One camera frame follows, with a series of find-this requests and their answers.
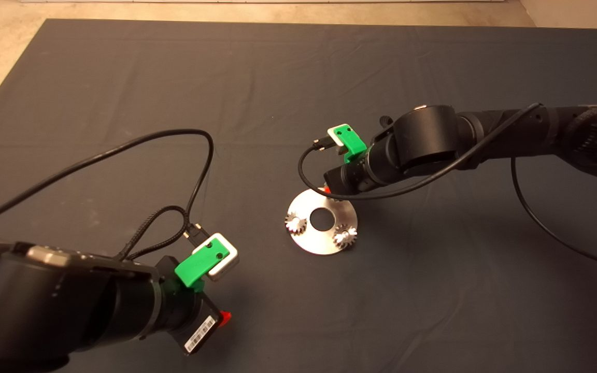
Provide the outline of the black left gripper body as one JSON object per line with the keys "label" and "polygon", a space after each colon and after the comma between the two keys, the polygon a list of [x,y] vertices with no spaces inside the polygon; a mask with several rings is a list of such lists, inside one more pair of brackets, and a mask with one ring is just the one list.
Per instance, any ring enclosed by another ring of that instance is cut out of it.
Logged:
{"label": "black left gripper body", "polygon": [[197,354],[223,322],[220,309],[203,291],[188,288],[175,273],[179,262],[162,257],[155,265],[160,275],[161,302],[154,332],[164,332],[186,356]]}

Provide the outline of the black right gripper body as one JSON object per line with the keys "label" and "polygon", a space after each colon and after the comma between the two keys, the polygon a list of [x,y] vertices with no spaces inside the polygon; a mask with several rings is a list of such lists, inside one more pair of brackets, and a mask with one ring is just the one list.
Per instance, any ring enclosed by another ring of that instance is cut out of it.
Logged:
{"label": "black right gripper body", "polygon": [[346,196],[368,193],[385,186],[372,172],[366,155],[326,171],[324,183],[330,193]]}

